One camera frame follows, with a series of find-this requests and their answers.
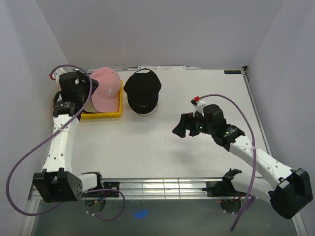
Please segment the black cap gold logo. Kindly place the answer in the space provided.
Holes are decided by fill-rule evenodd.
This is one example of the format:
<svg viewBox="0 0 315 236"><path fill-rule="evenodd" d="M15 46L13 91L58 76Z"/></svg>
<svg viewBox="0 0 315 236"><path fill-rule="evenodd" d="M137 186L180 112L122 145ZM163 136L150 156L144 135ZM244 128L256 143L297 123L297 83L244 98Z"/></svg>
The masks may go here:
<svg viewBox="0 0 315 236"><path fill-rule="evenodd" d="M148 68L133 73L124 86L129 106L140 115L148 114L156 108L160 90L161 82L157 74Z"/></svg>

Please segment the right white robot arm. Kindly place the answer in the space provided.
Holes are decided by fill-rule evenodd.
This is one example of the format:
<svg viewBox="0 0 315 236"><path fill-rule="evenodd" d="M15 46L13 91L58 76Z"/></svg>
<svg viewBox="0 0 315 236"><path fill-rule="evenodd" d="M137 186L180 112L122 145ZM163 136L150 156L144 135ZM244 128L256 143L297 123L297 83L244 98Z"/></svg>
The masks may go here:
<svg viewBox="0 0 315 236"><path fill-rule="evenodd" d="M255 148L245 133L228 124L218 105L197 105L194 112L182 114L173 134L184 138L211 135L214 142L249 164L263 180L253 183L252 194L266 202L283 218L291 219L313 200L309 174L282 164L260 148Z"/></svg>

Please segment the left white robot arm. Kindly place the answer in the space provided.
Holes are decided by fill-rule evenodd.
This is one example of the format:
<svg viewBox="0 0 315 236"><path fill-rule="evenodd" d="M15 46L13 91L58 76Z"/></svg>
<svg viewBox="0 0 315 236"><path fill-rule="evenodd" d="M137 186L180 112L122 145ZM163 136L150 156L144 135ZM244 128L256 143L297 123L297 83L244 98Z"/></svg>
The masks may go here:
<svg viewBox="0 0 315 236"><path fill-rule="evenodd" d="M73 174L71 157L75 133L81 119L82 107L98 82L89 80L79 70L66 72L58 79L60 91L54 97L53 125L58 134L52 138L48 155L40 173L32 182L47 203L78 201L88 191L93 196L104 192L99 172Z"/></svg>

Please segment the pink baseball cap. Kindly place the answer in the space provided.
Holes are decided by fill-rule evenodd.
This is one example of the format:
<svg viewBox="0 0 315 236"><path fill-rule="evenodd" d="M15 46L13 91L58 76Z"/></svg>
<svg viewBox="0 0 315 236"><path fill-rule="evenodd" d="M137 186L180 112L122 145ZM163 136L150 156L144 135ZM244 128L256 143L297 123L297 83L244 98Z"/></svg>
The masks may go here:
<svg viewBox="0 0 315 236"><path fill-rule="evenodd" d="M100 113L116 113L119 111L119 93L121 79L119 74L109 67L101 67L91 74L91 78L99 82L92 95L92 103Z"/></svg>

